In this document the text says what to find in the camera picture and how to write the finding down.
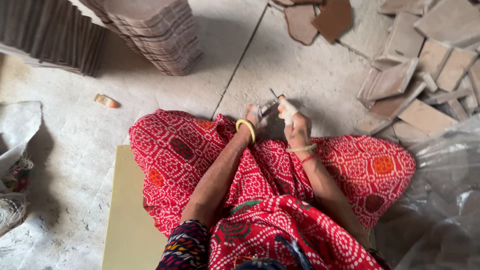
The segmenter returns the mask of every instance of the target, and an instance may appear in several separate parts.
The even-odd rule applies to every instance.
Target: floor crack
[[[213,120],[213,117],[215,116],[216,110],[218,110],[218,107],[220,106],[220,103],[221,103],[222,100],[223,100],[223,96],[224,96],[225,93],[227,92],[228,87],[230,86],[230,83],[231,83],[232,80],[233,80],[233,76],[235,76],[235,73],[237,72],[237,69],[239,68],[240,63],[241,63],[241,61],[243,60],[243,57],[245,56],[248,48],[250,47],[250,43],[252,42],[253,37],[254,37],[255,34],[257,33],[258,26],[260,26],[260,22],[262,22],[262,19],[264,18],[264,15],[265,15],[265,12],[267,11],[267,9],[268,9],[268,3],[265,4],[264,11],[262,12],[262,15],[260,16],[260,19],[258,20],[257,25],[255,26],[255,29],[253,30],[253,33],[252,33],[252,35],[250,36],[250,39],[248,40],[247,46],[245,46],[245,49],[243,50],[243,53],[242,53],[241,56],[240,56],[240,59],[239,59],[239,62],[237,63],[237,66],[236,66],[235,69],[233,70],[232,76],[231,76],[230,79],[228,80],[227,86],[225,86],[225,89],[224,89],[224,91],[223,91],[223,93],[222,93],[222,96],[220,97],[220,100],[218,101],[218,104],[216,105],[215,110],[213,111],[213,114],[212,114],[212,117],[210,118],[210,121]]]
[[[365,54],[363,54],[361,51],[353,48],[352,46],[348,45],[347,43],[344,43],[342,41],[340,41],[339,39],[336,40],[340,45],[342,45],[343,47],[347,48],[349,51],[355,53],[356,55],[358,56],[361,56],[363,58],[365,58],[366,60],[368,61],[371,61],[370,57],[366,56]]]

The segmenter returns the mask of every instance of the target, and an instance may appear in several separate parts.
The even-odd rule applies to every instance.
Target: cardboard scrap
[[[427,84],[427,89],[431,92],[434,93],[438,90],[438,86],[435,83],[435,80],[432,78],[432,75],[428,72],[420,72],[419,76],[422,78],[422,80]]]
[[[392,59],[418,57],[425,40],[413,27],[419,19],[410,13],[399,13],[393,23],[383,54]]]
[[[458,121],[463,121],[468,118],[467,112],[463,109],[462,105],[457,99],[451,99],[447,102],[447,104],[450,108],[450,115],[453,118],[457,119]]]
[[[324,0],[291,0],[294,4],[323,4]]]
[[[479,25],[480,12],[468,0],[441,0],[414,24],[424,36],[455,46],[476,42]]]
[[[418,99],[415,99],[398,117],[428,135],[434,135],[457,123],[457,120]]]
[[[310,45],[318,31],[311,21],[315,18],[313,5],[286,7],[283,11],[287,21],[288,34],[303,45]]]
[[[427,99],[423,100],[428,105],[437,105],[448,102],[451,99],[463,98],[471,94],[469,89],[457,89],[453,92],[439,91],[435,95],[430,95]]]
[[[367,120],[357,124],[354,129],[360,134],[365,134],[365,135],[374,135],[384,128],[386,128],[388,125],[390,125],[390,121],[388,120],[380,120],[376,118],[368,118]]]
[[[463,109],[467,112],[468,115],[472,115],[478,108],[479,104],[477,101],[477,97],[473,91],[473,85],[470,81],[468,76],[464,76],[463,79],[460,81],[460,85],[458,86],[457,91],[461,89],[466,89],[469,92],[469,95],[459,99],[460,104],[462,105]]]
[[[419,71],[430,73],[432,78],[436,80],[452,49],[446,44],[428,39],[423,44],[419,56]]]
[[[380,70],[380,71],[384,71],[384,70],[387,70],[391,67],[394,67],[400,63],[403,63],[404,61],[408,61],[409,59],[391,59],[389,58],[387,55],[381,55],[381,56],[378,56],[378,57],[375,57],[372,62],[371,62],[371,65],[372,67]]]
[[[357,99],[368,109],[375,104],[375,101],[368,101],[367,97],[379,73],[379,70],[371,68],[357,95]]]
[[[375,134],[374,137],[383,139],[383,140],[392,141],[396,144],[399,143],[397,137],[395,136],[395,131],[393,130],[393,127],[391,124],[389,124],[386,128],[384,128],[379,133]]]
[[[392,124],[395,135],[399,140],[412,140],[428,137],[428,134],[405,121]]]
[[[477,102],[480,104],[480,60],[477,59],[470,67],[468,76],[473,86],[473,92],[477,97]]]
[[[295,3],[291,0],[272,0],[273,3],[282,7],[293,6]]]
[[[375,79],[372,89],[367,95],[368,101],[400,95],[407,89],[408,83],[415,72],[418,58],[399,64],[381,72]]]
[[[378,13],[393,15],[400,12],[408,12],[422,15],[423,9],[428,6],[430,0],[386,0],[378,9]]]
[[[349,0],[329,0],[312,25],[333,43],[352,24],[351,8]]]
[[[445,91],[453,91],[476,57],[475,51],[454,48],[438,75],[437,86]]]
[[[405,93],[378,100],[375,105],[370,108],[368,113],[378,119],[393,120],[401,113],[427,86],[421,80],[414,79],[410,81]]]

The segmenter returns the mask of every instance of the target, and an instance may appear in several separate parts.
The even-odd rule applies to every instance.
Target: yellow bangle
[[[237,128],[237,132],[239,130],[240,124],[245,124],[247,127],[250,129],[250,132],[252,134],[252,143],[255,143],[255,128],[253,127],[252,123],[246,119],[238,119],[237,124],[235,125]]]

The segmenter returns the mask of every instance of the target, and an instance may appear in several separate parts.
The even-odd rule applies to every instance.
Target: cardboard piece
[[[375,57],[373,61],[371,62],[372,67],[380,70],[380,71],[385,71],[389,68],[392,68],[398,64],[401,64],[403,62],[408,61],[409,59],[391,59],[387,55],[381,55],[378,57]]]
[[[291,0],[295,5],[298,4],[323,4],[324,0]]]
[[[282,7],[288,7],[288,6],[293,6],[295,3],[291,0],[272,0],[275,4],[282,6]]]
[[[380,71],[378,71],[377,69],[371,68],[370,71],[368,72],[365,82],[363,82],[363,85],[361,86],[360,91],[357,94],[357,99],[367,109],[370,109],[375,104],[375,101],[368,101],[367,97],[370,90],[372,89],[373,83],[375,82],[375,79],[377,78],[378,74],[380,74]]]
[[[392,121],[425,89],[426,83],[414,79],[410,81],[405,93],[378,100],[368,113],[378,119]]]
[[[310,45],[318,34],[317,29],[311,24],[315,18],[313,5],[286,7],[283,12],[290,37],[303,45]]]
[[[408,12],[415,15],[422,15],[423,9],[429,2],[429,0],[386,0],[378,9],[378,13],[394,15],[401,12]]]
[[[357,124],[354,129],[356,132],[359,134],[365,134],[372,136],[380,131],[382,131],[384,128],[386,128],[388,125],[391,124],[391,121],[387,120],[380,120],[376,118],[368,118],[367,120]]]
[[[143,208],[145,175],[130,146],[117,146],[102,270],[155,269],[167,238]]]
[[[327,1],[312,25],[333,43],[352,24],[351,8],[349,0]]]
[[[436,79],[438,88],[453,91],[477,56],[474,51],[454,48]]]
[[[435,83],[435,80],[432,78],[432,75],[428,72],[420,72],[418,75],[422,78],[422,80],[427,84],[427,89],[431,93],[435,93],[438,90],[438,86]]]
[[[470,89],[463,89],[463,88],[459,88],[453,92],[439,91],[434,95],[429,95],[429,97],[423,100],[423,102],[425,102],[428,105],[437,105],[437,104],[446,103],[452,99],[463,98],[470,94],[471,94]]]
[[[468,70],[468,76],[473,86],[473,92],[480,104],[480,60],[477,59]]]
[[[383,55],[391,59],[418,57],[425,40],[413,27],[419,19],[410,13],[399,13],[388,36]]]
[[[480,12],[468,0],[441,0],[415,23],[428,38],[468,46],[480,37]]]
[[[430,73],[436,80],[452,49],[452,47],[435,40],[425,41],[419,56],[419,71]]]
[[[398,117],[428,135],[434,135],[457,123],[457,120],[418,99],[415,99]]]
[[[428,134],[404,121],[392,124],[395,135],[399,140],[413,140],[428,137]]]
[[[457,99],[451,99],[447,102],[450,107],[450,115],[458,121],[463,121],[468,118],[467,112],[463,109]]]
[[[413,58],[408,62],[381,72],[376,77],[367,95],[367,100],[374,101],[404,93],[415,72],[418,60],[418,58]]]
[[[397,136],[395,135],[395,131],[393,130],[393,127],[391,124],[389,124],[386,128],[384,128],[379,133],[375,134],[373,137],[379,138],[382,140],[391,141],[396,144],[400,143]]]
[[[467,112],[467,114],[472,115],[479,108],[479,104],[477,101],[477,97],[475,96],[475,92],[473,91],[473,85],[468,76],[464,76],[463,79],[460,81],[460,85],[458,86],[457,91],[461,89],[467,89],[470,94],[464,98],[459,99],[458,101],[460,101],[460,104]]]

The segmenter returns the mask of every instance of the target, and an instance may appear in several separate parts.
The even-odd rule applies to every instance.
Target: plastic bag
[[[396,270],[480,269],[480,114],[408,150],[417,170],[376,247]]]

